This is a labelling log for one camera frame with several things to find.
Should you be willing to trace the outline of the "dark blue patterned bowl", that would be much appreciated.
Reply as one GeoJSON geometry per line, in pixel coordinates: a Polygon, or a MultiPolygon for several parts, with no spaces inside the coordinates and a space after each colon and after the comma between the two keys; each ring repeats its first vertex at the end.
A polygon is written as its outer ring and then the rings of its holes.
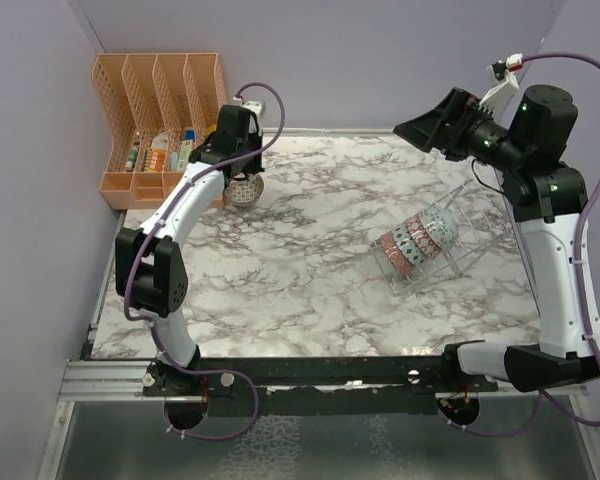
{"type": "Polygon", "coordinates": [[[432,239],[418,215],[407,219],[406,227],[418,248],[429,259],[435,259],[441,253],[441,247],[432,239]]]}

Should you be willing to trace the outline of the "pink patterned bowl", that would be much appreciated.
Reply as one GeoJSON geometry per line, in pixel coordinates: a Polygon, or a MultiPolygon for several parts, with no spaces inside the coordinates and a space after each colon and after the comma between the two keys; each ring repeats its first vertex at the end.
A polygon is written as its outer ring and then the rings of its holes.
{"type": "Polygon", "coordinates": [[[223,198],[226,205],[235,207],[250,207],[255,204],[264,191],[264,180],[259,174],[234,178],[224,190],[223,198]]]}

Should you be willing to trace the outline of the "aluminium frame rail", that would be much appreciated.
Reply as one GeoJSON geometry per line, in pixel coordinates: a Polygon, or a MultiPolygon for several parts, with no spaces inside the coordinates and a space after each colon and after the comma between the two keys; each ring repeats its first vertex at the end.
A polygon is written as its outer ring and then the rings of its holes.
{"type": "Polygon", "coordinates": [[[58,400],[63,402],[141,401],[148,360],[70,361],[58,400]]]}

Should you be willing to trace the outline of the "light blue patterned bowl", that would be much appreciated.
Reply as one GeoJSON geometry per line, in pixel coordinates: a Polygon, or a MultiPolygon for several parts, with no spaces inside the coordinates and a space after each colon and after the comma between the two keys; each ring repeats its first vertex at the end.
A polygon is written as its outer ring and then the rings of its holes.
{"type": "Polygon", "coordinates": [[[410,231],[405,225],[395,227],[390,231],[393,240],[402,253],[402,255],[413,265],[420,266],[429,260],[429,257],[422,251],[414,240],[410,231]]]}

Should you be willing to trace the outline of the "red floral bowl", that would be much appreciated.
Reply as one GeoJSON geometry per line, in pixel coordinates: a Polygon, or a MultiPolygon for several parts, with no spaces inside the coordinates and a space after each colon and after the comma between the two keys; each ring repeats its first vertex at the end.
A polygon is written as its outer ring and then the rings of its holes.
{"type": "Polygon", "coordinates": [[[390,232],[383,234],[379,243],[390,263],[402,275],[408,276],[415,270],[415,266],[402,254],[390,232]]]}

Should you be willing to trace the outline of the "grey white patterned bowl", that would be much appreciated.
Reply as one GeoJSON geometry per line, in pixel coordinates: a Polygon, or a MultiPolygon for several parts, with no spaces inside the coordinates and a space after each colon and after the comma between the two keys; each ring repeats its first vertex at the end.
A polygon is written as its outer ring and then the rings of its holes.
{"type": "Polygon", "coordinates": [[[418,213],[425,229],[445,252],[451,250],[459,235],[460,220],[453,210],[430,206],[418,213]]]}

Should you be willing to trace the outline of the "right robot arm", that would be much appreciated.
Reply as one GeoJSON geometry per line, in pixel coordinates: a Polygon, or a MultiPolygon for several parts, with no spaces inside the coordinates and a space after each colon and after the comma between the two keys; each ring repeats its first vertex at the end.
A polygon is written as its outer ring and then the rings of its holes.
{"type": "Polygon", "coordinates": [[[588,196],[582,175],[561,160],[577,116],[570,93],[533,85],[504,128],[475,95],[453,88],[432,110],[393,129],[422,152],[437,149],[450,161],[473,157],[502,173],[502,194],[512,205],[535,282],[538,343],[446,346],[439,378],[449,390],[463,390],[475,376],[508,381],[521,392],[600,377],[600,321],[595,305],[584,306],[578,291],[590,293],[592,282],[576,273],[586,246],[575,238],[576,228],[588,196]]]}

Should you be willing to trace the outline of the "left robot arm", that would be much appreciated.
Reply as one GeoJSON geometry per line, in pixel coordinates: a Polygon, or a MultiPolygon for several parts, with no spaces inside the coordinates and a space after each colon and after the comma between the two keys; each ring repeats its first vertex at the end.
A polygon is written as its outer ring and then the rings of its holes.
{"type": "Polygon", "coordinates": [[[115,239],[115,284],[125,316],[148,323],[166,382],[186,395],[200,385],[198,345],[182,311],[188,276],[182,250],[200,217],[217,198],[249,207],[262,195],[263,103],[236,99],[221,107],[216,129],[191,151],[184,174],[140,227],[115,239]]]}

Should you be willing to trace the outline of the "black mounting base rail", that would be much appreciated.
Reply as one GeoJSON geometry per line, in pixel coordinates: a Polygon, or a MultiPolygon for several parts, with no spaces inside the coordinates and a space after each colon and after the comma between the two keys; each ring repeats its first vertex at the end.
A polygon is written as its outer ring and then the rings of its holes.
{"type": "Polygon", "coordinates": [[[482,376],[450,380],[433,356],[204,358],[191,376],[153,361],[144,396],[198,403],[212,416],[433,415],[438,395],[494,392],[482,376]]]}

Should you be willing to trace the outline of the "orange plastic file organizer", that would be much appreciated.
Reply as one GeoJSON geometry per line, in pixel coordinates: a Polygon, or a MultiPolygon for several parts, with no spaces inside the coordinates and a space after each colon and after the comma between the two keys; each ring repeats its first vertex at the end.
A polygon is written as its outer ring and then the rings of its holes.
{"type": "Polygon", "coordinates": [[[106,53],[92,81],[112,148],[100,193],[117,211],[155,209],[183,174],[181,144],[199,145],[228,95],[217,53],[106,53]]]}

